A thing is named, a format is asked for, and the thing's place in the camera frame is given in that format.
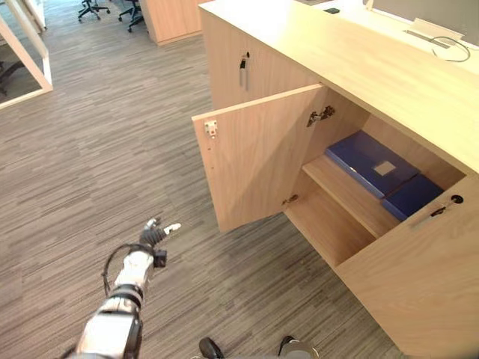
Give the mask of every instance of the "door hinge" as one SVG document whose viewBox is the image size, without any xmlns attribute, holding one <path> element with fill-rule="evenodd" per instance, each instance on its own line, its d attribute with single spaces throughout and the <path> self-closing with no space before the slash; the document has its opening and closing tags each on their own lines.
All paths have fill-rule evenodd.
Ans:
<svg viewBox="0 0 479 359">
<path fill-rule="evenodd" d="M 326 118 L 331 117 L 333 114 L 335 114 L 335 112 L 336 110 L 332 106 L 326 106 L 323 112 L 321 112 L 320 114 L 318 114 L 316 111 L 311 112 L 308 125 L 306 127 L 312 126 L 313 123 L 315 123 L 316 121 L 322 121 Z"/>
<path fill-rule="evenodd" d="M 299 195 L 293 194 L 290 198 L 288 198 L 287 200 L 284 200 L 281 205 L 283 206 L 283 205 L 285 205 L 286 203 L 294 202 L 294 201 L 297 200 L 298 198 L 299 198 Z"/>
</svg>

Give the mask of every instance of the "open cabinet door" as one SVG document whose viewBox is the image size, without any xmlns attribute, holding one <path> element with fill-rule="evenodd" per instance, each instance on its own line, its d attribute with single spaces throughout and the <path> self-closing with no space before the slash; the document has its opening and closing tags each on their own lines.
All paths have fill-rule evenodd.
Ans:
<svg viewBox="0 0 479 359">
<path fill-rule="evenodd" d="M 193 117 L 220 230 L 281 212 L 327 88 L 305 88 Z"/>
</svg>

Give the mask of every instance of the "desk surface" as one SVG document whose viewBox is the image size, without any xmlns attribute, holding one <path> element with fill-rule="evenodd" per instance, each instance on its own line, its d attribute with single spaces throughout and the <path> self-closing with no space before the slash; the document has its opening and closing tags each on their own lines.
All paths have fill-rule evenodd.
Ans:
<svg viewBox="0 0 479 359">
<path fill-rule="evenodd" d="M 385 36 L 408 43 L 431 55 L 433 55 L 432 49 L 434 48 L 440 58 L 462 59 L 466 56 L 464 50 L 459 46 L 443 49 L 441 46 L 433 45 L 419 37 L 407 34 L 406 30 L 410 27 L 412 21 L 378 10 L 368 11 L 362 0 L 331 0 L 313 6 L 317 10 L 325 10 L 331 7 L 341 10 L 336 16 L 370 28 Z M 469 43 L 464 44 L 472 49 L 470 59 L 465 62 L 451 62 L 451 64 L 479 75 L 479 47 Z"/>
<path fill-rule="evenodd" d="M 479 172 L 474 73 L 294 0 L 200 6 L 315 72 L 322 83 L 462 171 Z"/>
</svg>

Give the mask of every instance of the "cabinet handle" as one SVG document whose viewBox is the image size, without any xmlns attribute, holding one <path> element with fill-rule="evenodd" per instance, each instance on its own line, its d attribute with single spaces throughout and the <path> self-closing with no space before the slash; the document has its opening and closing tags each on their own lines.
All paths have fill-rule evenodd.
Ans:
<svg viewBox="0 0 479 359">
<path fill-rule="evenodd" d="M 249 89 L 249 76 L 248 76 L 248 64 L 247 64 L 247 59 L 249 58 L 249 52 L 246 53 L 246 55 L 241 57 L 241 61 L 239 63 L 239 86 L 243 87 L 243 75 L 245 77 L 244 85 L 245 85 L 245 90 Z"/>
<path fill-rule="evenodd" d="M 446 210 L 452 206 L 453 204 L 461 204 L 464 202 L 464 198 L 462 196 L 459 196 L 458 194 L 455 194 L 451 196 L 451 199 L 441 208 L 436 209 L 434 212 L 430 213 L 427 217 L 422 218 L 420 221 L 414 223 L 412 225 L 413 229 L 417 229 L 419 227 L 422 227 L 425 223 L 428 221 L 436 218 L 438 215 L 441 215 L 442 213 L 446 212 Z"/>
</svg>

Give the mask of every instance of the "gray carpet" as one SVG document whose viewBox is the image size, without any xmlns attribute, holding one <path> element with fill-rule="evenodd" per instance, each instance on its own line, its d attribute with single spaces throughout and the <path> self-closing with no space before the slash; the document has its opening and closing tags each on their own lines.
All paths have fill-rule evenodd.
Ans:
<svg viewBox="0 0 479 359">
<path fill-rule="evenodd" d="M 284 215 L 219 233 L 190 117 L 211 109 L 202 38 L 162 48 L 118 9 L 80 24 L 49 0 L 54 91 L 0 112 L 0 358 L 54 358 L 103 299 L 114 247 L 152 216 L 183 228 L 152 279 L 144 359 L 274 354 L 292 334 L 322 358 L 400 352 Z"/>
</svg>

